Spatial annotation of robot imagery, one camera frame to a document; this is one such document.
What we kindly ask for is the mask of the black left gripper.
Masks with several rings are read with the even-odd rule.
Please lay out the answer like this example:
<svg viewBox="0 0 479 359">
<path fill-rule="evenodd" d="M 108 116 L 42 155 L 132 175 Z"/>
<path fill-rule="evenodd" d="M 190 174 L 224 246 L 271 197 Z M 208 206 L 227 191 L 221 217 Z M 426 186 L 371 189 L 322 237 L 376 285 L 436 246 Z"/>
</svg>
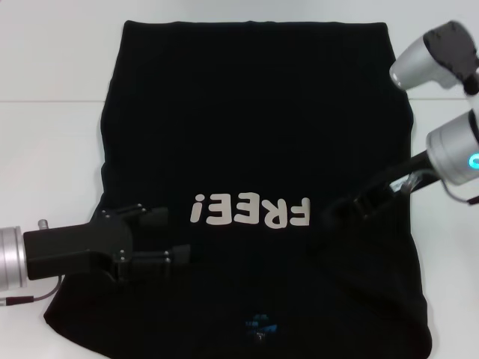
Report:
<svg viewBox="0 0 479 359">
<path fill-rule="evenodd" d="M 128 227 L 167 226 L 168 214 L 167 207 L 135 203 L 101 209 L 102 218 L 86 224 L 26 232 L 23 240 L 28 278 L 86 273 L 104 273 L 113 281 L 169 277 L 173 267 L 190 263 L 191 245 L 132 252 L 132 232 Z"/>
</svg>

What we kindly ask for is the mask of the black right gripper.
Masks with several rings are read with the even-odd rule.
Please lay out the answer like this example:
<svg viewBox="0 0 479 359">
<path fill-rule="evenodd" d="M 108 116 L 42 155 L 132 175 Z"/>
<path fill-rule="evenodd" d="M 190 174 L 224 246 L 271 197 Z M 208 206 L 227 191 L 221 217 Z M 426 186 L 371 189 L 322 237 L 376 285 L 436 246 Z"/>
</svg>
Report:
<svg viewBox="0 0 479 359">
<path fill-rule="evenodd" d="M 376 213 L 377 203 L 387 203 L 401 195 L 435 182 L 435 170 L 426 151 L 413 156 L 406 162 L 383 171 L 375 177 L 353 200 L 359 216 L 368 219 Z"/>
</svg>

